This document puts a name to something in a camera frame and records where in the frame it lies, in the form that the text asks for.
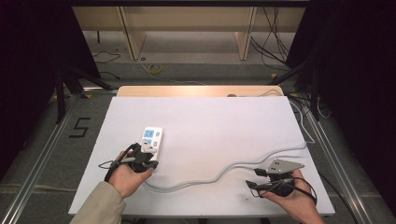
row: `metal frame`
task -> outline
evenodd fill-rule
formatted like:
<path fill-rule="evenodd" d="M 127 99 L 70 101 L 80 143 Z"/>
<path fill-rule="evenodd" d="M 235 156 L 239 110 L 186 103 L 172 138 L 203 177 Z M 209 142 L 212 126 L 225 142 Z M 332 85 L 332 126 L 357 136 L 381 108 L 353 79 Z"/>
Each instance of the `metal frame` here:
<path fill-rule="evenodd" d="M 55 149 L 56 145 L 58 144 L 58 141 L 64 131 L 64 127 L 67 124 L 70 118 L 70 114 L 72 113 L 74 106 L 77 104 L 78 99 L 79 99 L 78 95 L 73 95 L 70 98 L 70 103 L 66 108 L 64 118 L 61 120 L 59 124 L 55 125 L 55 128 L 53 129 L 49 137 L 49 140 L 47 141 L 47 144 L 44 146 L 37 161 L 35 162 L 32 171 L 27 176 L 17 196 L 13 199 L 11 205 L 8 207 L 6 215 L 2 220 L 2 224 L 17 223 L 19 217 L 21 216 L 23 208 L 27 204 L 27 201 L 29 200 L 35 188 L 35 184 L 40 178 L 42 172 L 44 171 L 47 165 L 47 162 L 50 159 L 50 156 L 52 155 L 53 149 Z"/>
<path fill-rule="evenodd" d="M 371 216 L 368 214 L 367 209 L 363 201 L 361 200 L 361 197 L 359 196 L 358 192 L 350 181 L 350 178 L 347 175 L 343 164 L 338 159 L 337 154 L 335 153 L 334 148 L 332 147 L 332 144 L 326 133 L 324 132 L 320 122 L 316 121 L 311 112 L 309 112 L 307 116 L 308 121 L 311 124 L 315 135 L 317 136 L 321 148 L 323 149 L 323 152 L 330 166 L 332 167 L 332 171 L 334 172 L 342 191 L 345 193 L 345 197 L 349 205 L 351 206 L 352 212 L 355 215 L 356 219 L 361 224 L 374 223 Z"/>

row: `sleeve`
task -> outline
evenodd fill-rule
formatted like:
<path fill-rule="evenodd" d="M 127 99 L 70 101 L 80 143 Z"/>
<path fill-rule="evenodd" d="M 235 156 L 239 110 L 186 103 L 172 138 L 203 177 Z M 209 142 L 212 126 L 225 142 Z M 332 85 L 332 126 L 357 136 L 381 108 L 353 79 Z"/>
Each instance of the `sleeve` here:
<path fill-rule="evenodd" d="M 121 223 L 125 202 L 107 182 L 100 182 L 78 210 L 72 224 Z"/>

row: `white table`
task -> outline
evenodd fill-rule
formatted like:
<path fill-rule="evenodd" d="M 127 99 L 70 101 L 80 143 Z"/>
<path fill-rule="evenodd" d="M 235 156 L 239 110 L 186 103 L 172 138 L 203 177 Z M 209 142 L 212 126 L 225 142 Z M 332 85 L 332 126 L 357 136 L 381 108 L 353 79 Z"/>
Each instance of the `white table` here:
<path fill-rule="evenodd" d="M 209 180 L 235 161 L 261 161 L 272 153 L 304 147 L 304 139 L 286 97 L 115 97 L 107 111 L 90 161 L 69 213 L 74 215 L 113 160 L 139 142 L 148 126 L 163 128 L 159 166 L 148 180 L 170 187 L 184 181 Z M 212 184 L 158 192 L 146 184 L 125 199 L 132 217 L 278 217 L 277 204 L 254 198 L 245 180 L 268 181 L 252 169 L 274 158 L 305 165 L 305 179 L 318 194 L 318 211 L 334 214 L 332 203 L 307 148 L 276 153 L 262 164 L 235 167 Z"/>

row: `wire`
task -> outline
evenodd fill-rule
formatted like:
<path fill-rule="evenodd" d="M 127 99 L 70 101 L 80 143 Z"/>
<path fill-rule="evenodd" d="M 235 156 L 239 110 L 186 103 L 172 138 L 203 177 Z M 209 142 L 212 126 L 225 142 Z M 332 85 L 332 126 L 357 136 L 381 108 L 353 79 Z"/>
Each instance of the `wire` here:
<path fill-rule="evenodd" d="M 320 112 L 319 101 L 320 101 L 320 97 L 318 97 L 318 104 L 317 104 L 318 112 L 319 112 L 319 114 L 320 114 L 324 119 L 328 119 L 328 118 L 330 117 L 330 114 L 332 113 L 332 111 L 329 110 L 329 114 L 328 114 L 327 116 L 324 116 L 324 115 Z"/>
<path fill-rule="evenodd" d="M 110 54 L 110 55 L 115 55 L 115 56 L 117 56 L 117 57 L 115 57 L 115 58 L 113 58 L 113 59 L 110 59 L 110 60 L 108 60 L 108 61 L 105 61 L 105 62 L 97 62 L 97 61 L 95 61 L 96 63 L 109 63 L 109 62 L 112 62 L 112 61 L 118 59 L 118 58 L 121 56 L 120 54 L 116 54 L 116 53 L 109 53 L 109 52 L 107 52 L 107 51 L 100 51 L 99 53 L 92 55 L 92 57 L 94 58 L 94 57 L 98 56 L 98 55 L 101 54 L 101 53 L 106 53 L 106 54 Z"/>
<path fill-rule="evenodd" d="M 114 48 L 108 49 L 108 50 L 106 50 L 106 52 L 110 52 L 112 50 L 118 51 L 119 48 L 126 48 L 126 47 L 127 47 L 126 45 L 121 45 L 121 46 L 118 46 L 118 47 L 114 47 Z"/>
<path fill-rule="evenodd" d="M 260 94 L 260 95 L 238 95 L 238 97 L 260 97 L 260 96 L 265 96 L 266 94 L 268 94 L 271 91 L 275 91 L 277 94 L 279 94 L 279 96 L 283 96 L 283 94 L 280 91 L 277 91 L 275 89 L 271 89 L 271 90 L 266 91 L 265 93 Z"/>
<path fill-rule="evenodd" d="M 293 189 L 296 189 L 296 190 L 300 191 L 303 194 L 305 194 L 306 196 L 308 196 L 309 198 L 311 198 L 314 201 L 315 205 L 317 205 L 317 203 L 318 203 L 318 195 L 317 195 L 317 192 L 312 187 L 312 185 L 308 181 L 306 181 L 305 179 L 302 179 L 300 177 L 294 177 L 293 179 L 299 179 L 299 180 L 304 181 L 309 186 L 309 188 L 312 189 L 312 191 L 314 192 L 315 196 L 313 196 L 312 194 L 306 192 L 305 190 L 297 188 L 297 187 L 295 187 L 293 185 L 290 185 L 290 184 L 286 184 L 286 185 L 291 187 L 291 188 L 293 188 Z"/>
<path fill-rule="evenodd" d="M 270 189 L 266 190 L 266 191 L 264 192 L 264 194 L 266 194 L 266 193 L 268 193 L 269 191 L 271 191 L 271 190 L 277 188 L 277 186 L 281 185 L 282 182 L 281 182 L 280 180 L 277 180 L 277 181 L 274 181 L 274 182 L 269 182 L 269 183 L 267 183 L 266 185 L 271 185 L 271 184 L 275 184 L 275 185 L 274 185 L 273 187 L 271 187 Z M 260 198 L 260 195 L 259 195 L 259 196 L 254 195 L 253 189 L 250 189 L 250 193 L 251 193 L 251 195 L 253 195 L 253 197 L 255 197 L 255 198 Z"/>
<path fill-rule="evenodd" d="M 300 124 L 301 127 L 303 128 L 303 130 L 305 131 L 306 135 L 308 135 L 308 137 L 311 139 L 311 142 L 307 142 L 310 144 L 315 144 L 315 140 L 312 138 L 311 134 L 309 134 L 309 132 L 306 130 L 305 126 L 303 125 L 303 113 L 301 112 L 301 110 L 298 108 L 297 105 L 295 105 L 292 101 L 289 101 L 292 105 L 294 105 L 294 107 L 298 110 L 298 112 L 300 112 Z"/>
<path fill-rule="evenodd" d="M 99 73 L 107 73 L 107 74 L 110 74 L 111 76 L 115 77 L 116 79 L 121 79 L 120 77 L 112 74 L 111 72 L 99 72 Z"/>
<path fill-rule="evenodd" d="M 280 39 L 279 33 L 278 33 L 278 31 L 277 31 L 277 22 L 278 22 L 277 14 L 278 14 L 278 12 L 279 12 L 279 8 L 278 8 L 278 7 L 274 7 L 274 21 L 273 21 L 273 24 L 272 24 L 272 25 L 271 25 L 270 19 L 268 18 L 268 14 L 267 14 L 267 12 L 266 12 L 266 10 L 265 10 L 265 7 L 263 7 L 262 9 L 263 9 L 264 14 L 265 14 L 265 17 L 266 17 L 266 19 L 267 19 L 267 21 L 268 21 L 268 24 L 269 24 L 269 26 L 270 26 L 270 28 L 271 28 L 270 34 L 271 34 L 271 33 L 274 34 L 274 37 L 276 38 L 276 44 L 277 44 L 277 48 L 278 48 L 278 50 L 279 50 L 279 54 L 281 55 L 283 61 L 285 61 L 284 55 L 287 57 L 287 56 L 288 56 L 288 53 L 287 53 L 287 52 L 289 52 L 289 50 L 288 50 L 288 49 L 285 47 L 285 45 L 283 44 L 282 40 Z"/>
<path fill-rule="evenodd" d="M 192 180 L 192 181 L 185 181 L 185 182 L 181 182 L 179 184 L 176 184 L 174 186 L 171 187 L 158 187 L 158 186 L 154 186 L 151 185 L 150 183 L 148 183 L 148 181 L 146 181 L 146 185 L 148 185 L 150 188 L 155 189 L 159 192 L 171 192 L 171 191 L 176 191 L 179 189 L 184 189 L 186 187 L 192 187 L 192 186 L 196 186 L 196 185 L 203 185 L 203 184 L 213 184 L 216 183 L 218 180 L 221 179 L 221 177 L 230 169 L 234 168 L 236 165 L 257 165 L 257 164 L 261 164 L 263 162 L 265 162 L 269 157 L 273 156 L 276 153 L 280 153 L 280 152 L 284 152 L 284 151 L 292 151 L 292 150 L 302 150 L 302 149 L 306 149 L 306 142 L 304 142 L 304 145 L 302 147 L 288 147 L 288 148 L 281 148 L 278 149 L 272 153 L 270 153 L 269 155 L 267 155 L 266 157 L 264 157 L 263 159 L 261 159 L 260 161 L 236 161 L 233 163 L 230 163 L 229 165 L 225 166 L 225 168 L 223 168 L 217 175 L 215 178 L 212 178 L 210 180 Z"/>
<path fill-rule="evenodd" d="M 343 202 L 343 204 L 346 206 L 346 209 L 349 211 L 350 215 L 352 215 L 353 220 L 355 221 L 356 224 L 359 224 L 358 219 L 356 218 L 355 214 L 352 211 L 352 208 L 350 207 L 350 205 L 347 203 L 347 201 L 345 200 L 345 198 L 341 195 L 340 191 L 338 191 L 338 189 L 335 188 L 335 186 L 332 184 L 332 182 L 330 182 L 329 179 L 326 178 L 325 175 L 323 175 L 321 172 L 318 171 L 318 174 L 320 175 L 320 177 L 322 177 L 329 185 L 330 187 L 332 187 L 332 189 L 335 191 L 335 193 L 338 195 L 338 197 L 341 199 L 341 201 Z"/>
<path fill-rule="evenodd" d="M 98 166 L 102 169 L 111 169 L 115 166 L 117 166 L 118 164 L 122 164 L 122 163 L 128 163 L 130 161 L 135 161 L 136 158 L 135 157 L 129 157 L 129 158 L 125 158 L 126 154 L 129 152 L 129 150 L 131 150 L 131 148 L 133 148 L 134 145 L 130 145 L 129 147 L 127 147 L 122 154 L 115 160 L 115 161 L 105 161 L 101 164 L 99 164 Z"/>
<path fill-rule="evenodd" d="M 196 82 L 196 81 L 176 81 L 176 80 L 172 80 L 172 79 L 154 77 L 154 76 L 148 71 L 148 69 L 145 67 L 145 65 L 143 65 L 142 63 L 140 63 L 140 65 L 142 65 L 142 67 L 145 69 L 145 71 L 148 73 L 149 76 L 151 76 L 153 79 L 156 79 L 156 80 L 176 82 L 176 83 L 179 83 L 179 84 L 183 84 L 183 83 L 195 83 L 195 84 L 199 84 L 199 85 L 206 86 L 206 84 L 205 84 L 205 83 L 202 83 L 202 82 Z"/>
<path fill-rule="evenodd" d="M 308 101 L 308 99 L 305 99 L 305 98 L 302 98 L 302 97 L 297 97 L 297 96 L 292 96 L 289 93 L 287 93 L 286 95 L 288 96 L 288 98 L 291 98 L 292 100 L 297 102 L 299 105 L 304 105 L 306 107 L 311 107 L 311 105 L 308 105 L 308 104 L 303 102 L 303 101 Z"/>
<path fill-rule="evenodd" d="M 250 37 L 250 39 L 253 40 L 253 42 L 250 42 L 251 46 L 252 46 L 255 50 L 257 50 L 257 51 L 262 55 L 262 62 L 264 63 L 265 66 L 270 67 L 270 68 L 274 68 L 274 69 L 276 69 L 276 70 L 289 72 L 289 69 L 276 68 L 276 67 L 273 67 L 273 66 L 267 64 L 267 63 L 265 62 L 263 56 L 265 56 L 265 57 L 267 57 L 267 58 L 275 59 L 275 60 L 279 61 L 280 63 L 286 65 L 285 62 L 283 62 L 282 60 L 280 60 L 279 58 L 277 58 L 273 53 L 271 53 L 270 51 L 268 51 L 267 49 L 265 49 L 263 46 L 260 46 L 259 43 L 257 43 L 257 41 L 256 41 L 252 36 Z"/>

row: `gray cable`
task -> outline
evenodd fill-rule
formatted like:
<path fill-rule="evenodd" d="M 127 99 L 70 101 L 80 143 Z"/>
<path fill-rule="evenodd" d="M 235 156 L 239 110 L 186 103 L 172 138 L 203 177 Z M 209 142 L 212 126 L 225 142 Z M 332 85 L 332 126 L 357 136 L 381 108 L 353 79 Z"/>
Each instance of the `gray cable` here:
<path fill-rule="evenodd" d="M 273 153 L 269 154 L 268 156 L 266 156 L 265 158 L 263 158 L 260 161 L 236 161 L 233 162 L 231 164 L 229 164 L 228 166 L 226 166 L 225 168 L 223 168 L 219 174 L 210 180 L 191 180 L 191 181 L 185 181 L 185 182 L 181 182 L 179 184 L 176 184 L 174 186 L 171 187 L 167 187 L 167 188 L 163 188 L 163 187 L 158 187 L 158 186 L 154 186 L 148 183 L 148 181 L 146 181 L 146 185 L 149 186 L 150 188 L 159 191 L 159 192 L 172 192 L 172 191 L 176 191 L 179 189 L 184 189 L 186 187 L 191 187 L 191 186 L 196 186 L 196 185 L 203 185 L 203 184 L 213 184 L 215 182 L 217 182 L 218 180 L 221 179 L 221 177 L 230 169 L 235 168 L 235 166 L 237 165 L 257 165 L 257 164 L 261 164 L 263 162 L 265 162 L 269 157 L 271 157 L 272 155 L 279 153 L 279 152 L 284 152 L 284 151 L 292 151 L 292 150 L 302 150 L 306 148 L 306 142 L 304 142 L 304 146 L 303 147 L 288 147 L 288 148 L 281 148 L 279 150 L 274 151 Z"/>

